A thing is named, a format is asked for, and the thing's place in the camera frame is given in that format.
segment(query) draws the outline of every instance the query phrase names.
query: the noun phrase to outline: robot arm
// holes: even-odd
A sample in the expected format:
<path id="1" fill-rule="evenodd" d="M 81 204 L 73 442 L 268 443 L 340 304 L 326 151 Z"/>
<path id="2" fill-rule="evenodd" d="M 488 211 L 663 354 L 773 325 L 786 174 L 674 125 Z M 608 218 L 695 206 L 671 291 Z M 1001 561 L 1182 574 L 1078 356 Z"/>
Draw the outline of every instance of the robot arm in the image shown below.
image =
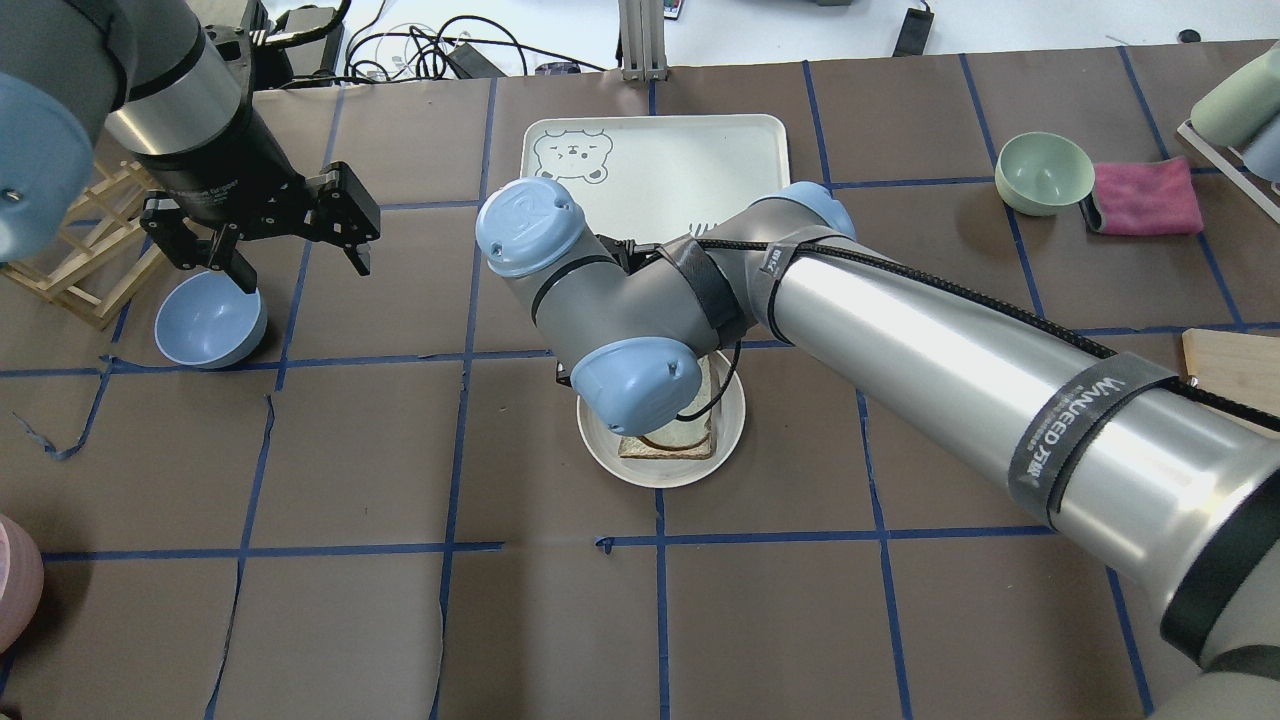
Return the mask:
<path id="1" fill-rule="evenodd" d="M 489 266 L 614 432 L 671 421 L 700 384 L 695 359 L 765 324 L 1137 580 L 1162 635 L 1207 669 L 1160 717 L 1274 717 L 1280 441 L 1188 398 L 1201 395 L 1171 372 L 856 245 L 820 186 L 762 199 L 712 236 L 628 273 L 539 178 L 497 192 L 476 223 Z"/>
<path id="2" fill-rule="evenodd" d="M 0 0 L 0 261 L 52 238 L 105 127 L 164 188 L 142 223 L 175 266 L 252 292 L 237 243 L 297 234 L 369 274 L 378 205 L 344 163 L 289 164 L 252 106 L 250 33 L 201 27 L 182 0 Z"/>

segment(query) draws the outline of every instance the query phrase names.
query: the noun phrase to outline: light blue bowl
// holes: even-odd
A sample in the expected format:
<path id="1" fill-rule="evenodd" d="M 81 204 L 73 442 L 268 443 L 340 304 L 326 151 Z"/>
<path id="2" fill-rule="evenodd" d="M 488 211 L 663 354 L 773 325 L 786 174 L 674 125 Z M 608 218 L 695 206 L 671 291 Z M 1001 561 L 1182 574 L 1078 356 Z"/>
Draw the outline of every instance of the light blue bowl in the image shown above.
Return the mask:
<path id="1" fill-rule="evenodd" d="M 156 313 L 156 347 L 179 365 L 234 365 L 262 342 L 262 293 L 244 295 L 223 273 L 205 272 L 173 288 Z"/>

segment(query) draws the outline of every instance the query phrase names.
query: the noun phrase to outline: wooden rack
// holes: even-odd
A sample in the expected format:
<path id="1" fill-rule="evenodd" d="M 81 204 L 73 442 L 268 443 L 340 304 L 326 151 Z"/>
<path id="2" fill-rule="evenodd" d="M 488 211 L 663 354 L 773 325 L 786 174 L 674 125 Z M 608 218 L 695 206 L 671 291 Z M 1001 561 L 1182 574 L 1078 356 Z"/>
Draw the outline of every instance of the wooden rack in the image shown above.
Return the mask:
<path id="1" fill-rule="evenodd" d="M 99 163 L 93 168 L 93 184 L 72 204 L 58 231 L 58 238 L 69 245 L 72 252 L 47 273 L 33 264 L 10 261 L 0 265 L 0 275 L 102 329 L 164 263 L 164 255 L 159 247 L 151 246 L 101 296 L 84 290 L 84 282 L 101 274 L 111 260 L 131 247 L 141 246 L 146 232 L 140 227 L 137 214 L 143 195 L 155 187 L 151 177 L 133 161 L 120 163 L 115 170 Z M 86 222 L 93 224 L 87 233 L 78 236 L 77 227 Z"/>

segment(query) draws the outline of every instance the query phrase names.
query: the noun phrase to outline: pink object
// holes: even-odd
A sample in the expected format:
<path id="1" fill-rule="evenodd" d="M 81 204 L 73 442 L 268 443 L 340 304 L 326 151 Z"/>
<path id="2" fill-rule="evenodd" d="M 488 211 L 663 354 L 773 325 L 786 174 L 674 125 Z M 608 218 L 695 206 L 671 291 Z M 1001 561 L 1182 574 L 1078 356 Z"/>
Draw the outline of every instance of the pink object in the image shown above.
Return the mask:
<path id="1" fill-rule="evenodd" d="M 45 589 L 45 565 L 36 541 L 0 515 L 0 652 L 27 628 Z"/>
<path id="2" fill-rule="evenodd" d="M 1204 229 L 1187 158 L 1164 163 L 1096 163 L 1082 201 L 1089 229 L 1103 234 L 1188 234 Z"/>

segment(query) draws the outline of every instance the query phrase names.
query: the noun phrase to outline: green cup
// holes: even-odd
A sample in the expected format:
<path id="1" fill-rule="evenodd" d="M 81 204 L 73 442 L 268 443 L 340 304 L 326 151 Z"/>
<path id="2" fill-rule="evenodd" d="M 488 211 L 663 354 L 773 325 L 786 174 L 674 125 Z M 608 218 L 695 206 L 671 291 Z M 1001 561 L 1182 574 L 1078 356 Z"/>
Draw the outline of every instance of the green cup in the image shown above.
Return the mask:
<path id="1" fill-rule="evenodd" d="M 1280 42 L 1192 106 L 1192 127 L 1215 145 L 1243 146 L 1280 113 Z"/>

